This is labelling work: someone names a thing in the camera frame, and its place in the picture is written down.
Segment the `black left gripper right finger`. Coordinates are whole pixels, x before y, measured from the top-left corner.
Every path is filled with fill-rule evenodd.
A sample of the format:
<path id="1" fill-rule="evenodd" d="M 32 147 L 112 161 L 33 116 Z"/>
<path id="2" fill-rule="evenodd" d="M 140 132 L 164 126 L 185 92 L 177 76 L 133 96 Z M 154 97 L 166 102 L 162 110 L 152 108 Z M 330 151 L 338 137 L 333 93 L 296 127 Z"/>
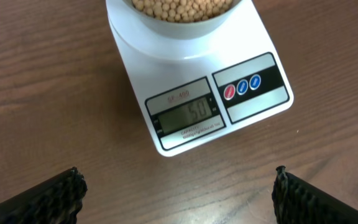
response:
<path id="1" fill-rule="evenodd" d="M 272 201 L 278 224 L 358 224 L 358 210 L 276 168 Z"/>

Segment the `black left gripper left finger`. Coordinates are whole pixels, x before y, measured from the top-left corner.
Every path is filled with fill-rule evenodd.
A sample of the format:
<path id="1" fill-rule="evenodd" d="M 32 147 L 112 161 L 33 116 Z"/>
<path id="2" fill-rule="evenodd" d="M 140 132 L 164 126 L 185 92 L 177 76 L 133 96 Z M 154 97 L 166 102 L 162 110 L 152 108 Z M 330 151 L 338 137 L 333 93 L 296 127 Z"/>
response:
<path id="1" fill-rule="evenodd" d="M 76 224 L 88 188 L 72 167 L 0 203 L 0 224 Z"/>

